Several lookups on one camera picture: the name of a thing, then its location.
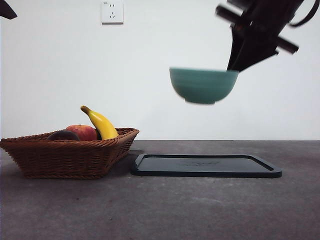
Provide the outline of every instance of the plastic tray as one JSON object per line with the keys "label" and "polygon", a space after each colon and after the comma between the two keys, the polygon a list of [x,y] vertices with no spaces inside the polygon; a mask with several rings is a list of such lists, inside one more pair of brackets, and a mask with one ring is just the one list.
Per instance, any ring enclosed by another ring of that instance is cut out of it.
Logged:
{"label": "plastic tray", "polygon": [[141,154],[131,168],[138,176],[279,178],[282,170],[252,155]]}

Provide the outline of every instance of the basket rim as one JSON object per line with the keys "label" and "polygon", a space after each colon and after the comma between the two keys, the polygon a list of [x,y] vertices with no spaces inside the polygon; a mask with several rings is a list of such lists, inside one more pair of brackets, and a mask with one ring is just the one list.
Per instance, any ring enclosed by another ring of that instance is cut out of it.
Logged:
{"label": "basket rim", "polygon": [[119,134],[118,136],[110,139],[105,140],[91,140],[91,141],[78,141],[78,140],[47,140],[47,139],[32,139],[40,136],[50,135],[55,133],[59,130],[55,130],[52,132],[46,132],[41,134],[33,134],[27,136],[19,136],[19,137],[8,137],[2,138],[0,141],[0,147],[3,144],[38,144],[42,143],[44,145],[65,145],[65,144],[72,144],[72,145],[80,145],[80,146],[91,146],[91,145],[113,145],[117,143],[125,142],[127,138],[130,138],[132,135],[137,135],[140,131],[135,128],[131,127],[116,127],[117,131],[127,131],[123,134]]}

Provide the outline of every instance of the banana stem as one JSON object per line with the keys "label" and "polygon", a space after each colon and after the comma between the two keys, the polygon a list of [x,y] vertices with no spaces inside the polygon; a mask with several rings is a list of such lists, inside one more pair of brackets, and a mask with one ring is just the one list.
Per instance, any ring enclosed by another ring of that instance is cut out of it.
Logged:
{"label": "banana stem", "polygon": [[84,113],[86,113],[86,114],[88,114],[88,113],[91,111],[90,108],[88,108],[87,106],[84,106],[84,105],[82,105],[82,106],[80,107],[80,109],[81,109]]}

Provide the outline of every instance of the ceramic bowl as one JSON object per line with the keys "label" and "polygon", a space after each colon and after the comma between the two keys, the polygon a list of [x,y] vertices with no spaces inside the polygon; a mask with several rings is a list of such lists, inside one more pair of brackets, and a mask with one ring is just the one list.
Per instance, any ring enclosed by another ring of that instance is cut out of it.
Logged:
{"label": "ceramic bowl", "polygon": [[170,67],[171,84],[187,102],[214,104],[233,89],[238,71]]}

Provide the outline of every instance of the wall outlet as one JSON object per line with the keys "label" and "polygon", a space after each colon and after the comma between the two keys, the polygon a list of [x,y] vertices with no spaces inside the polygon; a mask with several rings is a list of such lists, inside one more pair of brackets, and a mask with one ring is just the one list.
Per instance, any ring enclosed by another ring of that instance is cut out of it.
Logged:
{"label": "wall outlet", "polygon": [[101,20],[103,24],[124,23],[124,1],[110,0],[101,3]]}

